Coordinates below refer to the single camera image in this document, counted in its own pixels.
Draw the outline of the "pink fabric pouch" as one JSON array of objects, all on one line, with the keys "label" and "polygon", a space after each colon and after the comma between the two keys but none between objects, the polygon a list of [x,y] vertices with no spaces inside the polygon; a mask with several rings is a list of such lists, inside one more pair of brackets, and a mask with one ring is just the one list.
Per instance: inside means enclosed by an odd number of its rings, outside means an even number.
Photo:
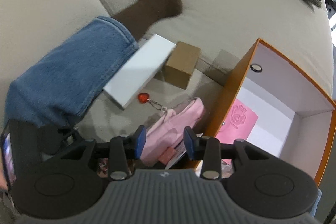
[{"label": "pink fabric pouch", "polygon": [[195,97],[166,110],[148,130],[146,142],[141,154],[144,165],[153,166],[159,157],[169,148],[183,140],[185,127],[193,128],[203,118],[205,106],[200,98]]}]

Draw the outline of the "red heart keychain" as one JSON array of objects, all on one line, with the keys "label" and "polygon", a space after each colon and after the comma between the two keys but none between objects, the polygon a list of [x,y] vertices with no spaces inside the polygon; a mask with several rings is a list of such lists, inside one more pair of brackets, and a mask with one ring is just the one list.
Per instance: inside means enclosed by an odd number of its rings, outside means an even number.
[{"label": "red heart keychain", "polygon": [[156,101],[153,101],[148,93],[139,93],[137,96],[137,100],[140,104],[150,104],[153,108],[161,112],[165,112],[167,110],[167,108],[163,105],[159,104]]}]

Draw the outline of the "white box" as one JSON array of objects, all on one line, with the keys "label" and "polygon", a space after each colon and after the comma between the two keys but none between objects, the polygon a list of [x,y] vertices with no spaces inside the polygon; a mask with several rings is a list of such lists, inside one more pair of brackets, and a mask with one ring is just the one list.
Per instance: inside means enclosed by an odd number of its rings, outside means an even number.
[{"label": "white box", "polygon": [[120,109],[127,108],[161,70],[174,49],[175,43],[158,34],[142,39],[139,49],[106,83],[104,92]]}]

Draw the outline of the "small brown cardboard box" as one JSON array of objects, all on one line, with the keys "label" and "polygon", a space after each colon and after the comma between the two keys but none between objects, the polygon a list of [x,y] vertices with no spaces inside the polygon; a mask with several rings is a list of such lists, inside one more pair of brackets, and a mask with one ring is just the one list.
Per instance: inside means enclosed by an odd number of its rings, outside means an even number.
[{"label": "small brown cardboard box", "polygon": [[200,54],[200,48],[179,41],[164,66],[165,82],[186,89]]}]

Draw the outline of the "pink rose card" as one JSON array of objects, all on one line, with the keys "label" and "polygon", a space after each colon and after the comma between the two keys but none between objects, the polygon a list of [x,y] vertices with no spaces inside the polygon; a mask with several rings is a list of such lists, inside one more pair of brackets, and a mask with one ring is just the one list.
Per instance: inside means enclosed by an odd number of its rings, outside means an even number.
[{"label": "pink rose card", "polygon": [[247,140],[258,118],[252,109],[235,99],[216,139],[226,144],[233,144],[236,139]]}]

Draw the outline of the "orange storage box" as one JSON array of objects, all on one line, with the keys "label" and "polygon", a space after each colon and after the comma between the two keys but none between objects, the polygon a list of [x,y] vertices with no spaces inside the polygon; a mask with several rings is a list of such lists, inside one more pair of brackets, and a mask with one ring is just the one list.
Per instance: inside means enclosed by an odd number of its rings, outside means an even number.
[{"label": "orange storage box", "polygon": [[225,120],[258,117],[247,141],[320,184],[335,136],[335,102],[302,68],[262,39],[236,64],[196,131],[215,137]]}]

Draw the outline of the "left blue jeans leg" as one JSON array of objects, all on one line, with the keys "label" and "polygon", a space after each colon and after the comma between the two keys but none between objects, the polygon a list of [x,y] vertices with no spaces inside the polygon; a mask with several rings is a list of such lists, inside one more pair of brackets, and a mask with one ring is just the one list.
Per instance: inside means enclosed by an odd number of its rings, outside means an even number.
[{"label": "left blue jeans leg", "polygon": [[141,37],[116,19],[97,17],[10,84],[5,121],[39,127],[80,122]]}]

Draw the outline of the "beige fabric sofa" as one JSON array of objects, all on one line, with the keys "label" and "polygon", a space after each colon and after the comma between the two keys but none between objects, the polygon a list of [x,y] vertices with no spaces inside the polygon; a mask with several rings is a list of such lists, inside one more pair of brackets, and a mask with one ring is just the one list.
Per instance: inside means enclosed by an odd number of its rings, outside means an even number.
[{"label": "beige fabric sofa", "polygon": [[[136,0],[1,0],[1,100],[9,84],[96,16],[118,13]],[[149,34],[202,50],[197,72],[224,84],[261,38],[326,94],[333,89],[333,43],[325,6],[303,0],[182,0],[183,12]]]}]

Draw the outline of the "left brown sock foot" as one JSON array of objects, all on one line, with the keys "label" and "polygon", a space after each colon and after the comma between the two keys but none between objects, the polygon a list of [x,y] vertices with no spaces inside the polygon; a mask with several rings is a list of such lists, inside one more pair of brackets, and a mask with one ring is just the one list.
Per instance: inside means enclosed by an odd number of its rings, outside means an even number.
[{"label": "left brown sock foot", "polygon": [[112,18],[123,24],[139,41],[151,25],[165,18],[176,17],[182,10],[182,0],[137,0]]}]

